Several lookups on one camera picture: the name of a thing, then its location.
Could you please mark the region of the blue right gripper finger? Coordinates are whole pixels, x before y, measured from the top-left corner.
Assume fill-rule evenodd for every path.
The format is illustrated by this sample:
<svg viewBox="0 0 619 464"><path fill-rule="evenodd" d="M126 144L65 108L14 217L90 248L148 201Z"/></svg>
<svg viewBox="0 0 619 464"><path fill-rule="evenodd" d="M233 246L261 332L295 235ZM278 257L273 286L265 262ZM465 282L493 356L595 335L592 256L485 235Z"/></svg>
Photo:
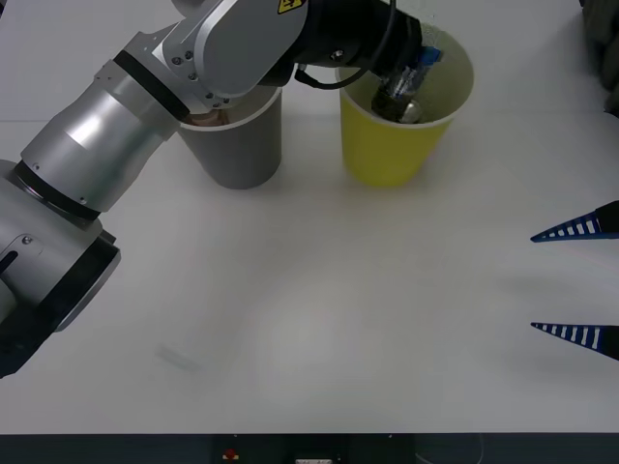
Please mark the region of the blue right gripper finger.
<svg viewBox="0 0 619 464"><path fill-rule="evenodd" d="M557 224L533 236L532 242L617 240L618 204L613 201L584 216Z"/></svg>
<svg viewBox="0 0 619 464"><path fill-rule="evenodd" d="M562 325L532 322L530 326L613 360L619 360L619 327L616 325Z"/></svg>

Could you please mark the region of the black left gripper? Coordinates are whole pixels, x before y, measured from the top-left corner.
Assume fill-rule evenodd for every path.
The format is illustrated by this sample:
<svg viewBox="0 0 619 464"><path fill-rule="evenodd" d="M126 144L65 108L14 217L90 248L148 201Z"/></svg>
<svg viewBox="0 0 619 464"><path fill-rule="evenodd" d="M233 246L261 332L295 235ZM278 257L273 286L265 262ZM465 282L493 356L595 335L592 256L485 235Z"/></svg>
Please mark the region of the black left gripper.
<svg viewBox="0 0 619 464"><path fill-rule="evenodd" d="M387 80L392 75L402 72L406 67L414 68L418 62L420 68L431 68L442 59L443 52L434 46L423 46L421 22L417 17L396 9L390 20L391 7L381 5L381 15L386 28L391 26L388 41L381 53L381 79Z"/></svg>

